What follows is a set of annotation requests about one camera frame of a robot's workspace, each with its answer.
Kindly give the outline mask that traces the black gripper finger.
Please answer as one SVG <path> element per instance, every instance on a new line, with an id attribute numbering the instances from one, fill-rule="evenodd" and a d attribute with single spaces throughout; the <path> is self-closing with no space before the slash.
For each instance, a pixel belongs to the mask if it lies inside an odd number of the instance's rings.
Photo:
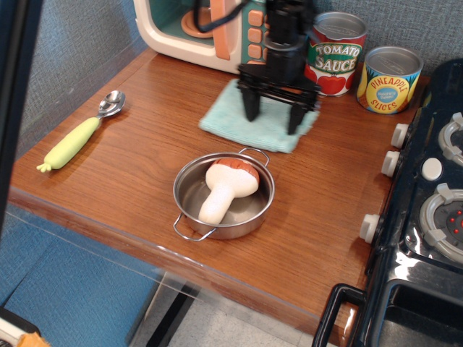
<path id="1" fill-rule="evenodd" d="M 295 134 L 297 127 L 301 124 L 306 114 L 304 106 L 300 104 L 294 104 L 290 108 L 289 112 L 289 126 L 288 126 L 288 135 Z"/>
<path id="2" fill-rule="evenodd" d="M 248 121 L 254 121 L 260 113 L 260 95 L 252 90 L 242 90 L 242 99 Z"/>

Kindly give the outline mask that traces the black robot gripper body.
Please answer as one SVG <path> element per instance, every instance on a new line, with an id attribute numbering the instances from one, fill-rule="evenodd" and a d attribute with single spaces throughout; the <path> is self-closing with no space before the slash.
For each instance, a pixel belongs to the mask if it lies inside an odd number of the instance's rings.
<path id="1" fill-rule="evenodd" d="M 307 46 L 269 45 L 263 64 L 240 64 L 238 88 L 252 90 L 260 98 L 289 105 L 300 104 L 307 111 L 318 109 L 320 87 L 304 75 Z"/>

